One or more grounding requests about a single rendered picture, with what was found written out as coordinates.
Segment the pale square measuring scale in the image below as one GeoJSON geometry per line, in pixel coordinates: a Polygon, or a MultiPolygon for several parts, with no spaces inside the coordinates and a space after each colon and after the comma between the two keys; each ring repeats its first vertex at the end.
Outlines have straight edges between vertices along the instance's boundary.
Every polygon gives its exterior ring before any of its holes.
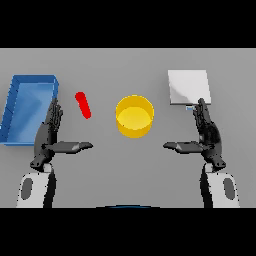
{"type": "Polygon", "coordinates": [[[169,70],[170,104],[194,106],[200,98],[211,104],[206,70],[169,70]]]}

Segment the red beaker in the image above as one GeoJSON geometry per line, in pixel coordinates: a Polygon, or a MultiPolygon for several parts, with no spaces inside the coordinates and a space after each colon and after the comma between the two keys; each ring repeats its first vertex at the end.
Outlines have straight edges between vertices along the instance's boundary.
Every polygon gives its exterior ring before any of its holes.
{"type": "Polygon", "coordinates": [[[75,99],[78,102],[83,117],[89,119],[91,117],[91,111],[85,93],[77,92],[75,94],[75,99]]]}

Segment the yellow bowl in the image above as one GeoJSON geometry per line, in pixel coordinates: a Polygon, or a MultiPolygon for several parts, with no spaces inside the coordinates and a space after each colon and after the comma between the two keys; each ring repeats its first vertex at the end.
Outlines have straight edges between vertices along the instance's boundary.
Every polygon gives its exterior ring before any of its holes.
{"type": "Polygon", "coordinates": [[[154,120],[152,103],[140,95],[122,98],[116,106],[116,126],[128,138],[141,138],[151,129],[154,120]]]}

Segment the robot right hand dark grey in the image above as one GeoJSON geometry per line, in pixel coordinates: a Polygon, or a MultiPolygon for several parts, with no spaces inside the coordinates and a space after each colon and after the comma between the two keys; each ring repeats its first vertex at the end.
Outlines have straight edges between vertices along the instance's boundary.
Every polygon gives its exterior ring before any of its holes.
{"type": "Polygon", "coordinates": [[[163,147],[179,154],[199,153],[206,163],[213,166],[215,172],[224,169],[222,158],[222,140],[218,127],[211,120],[207,104],[203,98],[194,106],[193,116],[199,139],[190,142],[166,142],[163,147]]]}

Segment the blue tray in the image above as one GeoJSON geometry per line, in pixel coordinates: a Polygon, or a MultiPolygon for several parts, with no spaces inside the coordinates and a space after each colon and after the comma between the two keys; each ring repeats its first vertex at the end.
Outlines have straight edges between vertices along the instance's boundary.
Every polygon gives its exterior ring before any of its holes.
{"type": "Polygon", "coordinates": [[[55,75],[13,75],[0,124],[0,144],[33,146],[53,98],[58,97],[55,75]]]}

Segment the robot left hand dark grey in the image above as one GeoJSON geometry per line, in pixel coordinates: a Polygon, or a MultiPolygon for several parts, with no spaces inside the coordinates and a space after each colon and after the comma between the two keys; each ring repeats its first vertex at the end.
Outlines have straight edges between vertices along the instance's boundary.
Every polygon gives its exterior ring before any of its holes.
{"type": "Polygon", "coordinates": [[[40,124],[34,140],[34,159],[30,167],[39,172],[43,166],[52,161],[56,153],[77,154],[82,150],[91,149],[90,142],[57,141],[63,110],[56,98],[53,98],[45,120],[40,124]]]}

